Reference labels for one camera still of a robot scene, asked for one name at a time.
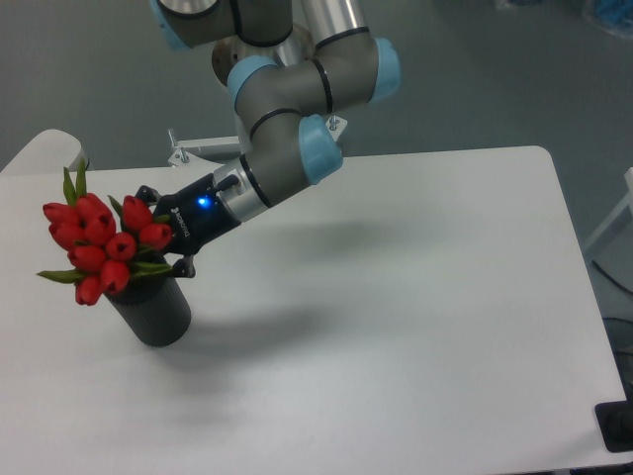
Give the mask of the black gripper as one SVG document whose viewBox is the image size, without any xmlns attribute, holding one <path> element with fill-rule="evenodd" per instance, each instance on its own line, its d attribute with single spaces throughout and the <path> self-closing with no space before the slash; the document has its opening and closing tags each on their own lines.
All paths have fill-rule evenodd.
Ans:
<svg viewBox="0 0 633 475">
<path fill-rule="evenodd" d="M 137 189 L 137 199 L 148 207 L 156 206 L 155 217 L 169 216 L 172 239 L 163 251 L 183 255 L 172 265 L 173 278 L 194 278 L 197 271 L 193 255 L 240 225 L 221 201 L 221 193 L 238 183 L 232 175 L 216 183 L 214 174 L 209 173 L 177 193 L 162 197 L 146 185 Z"/>
</svg>

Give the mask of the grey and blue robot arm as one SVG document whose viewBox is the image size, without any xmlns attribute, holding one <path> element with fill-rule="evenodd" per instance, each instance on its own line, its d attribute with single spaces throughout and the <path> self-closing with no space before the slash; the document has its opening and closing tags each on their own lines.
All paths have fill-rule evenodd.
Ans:
<svg viewBox="0 0 633 475">
<path fill-rule="evenodd" d="M 311 51 L 294 37 L 288 1 L 154 1 L 151 9 L 174 48 L 239 45 L 225 82 L 246 150 L 175 194 L 138 192 L 170 219 L 173 275 L 193 277 L 205 244 L 338 170 L 343 156 L 326 117 L 394 94 L 402 71 L 357 1 L 303 3 Z"/>
</svg>

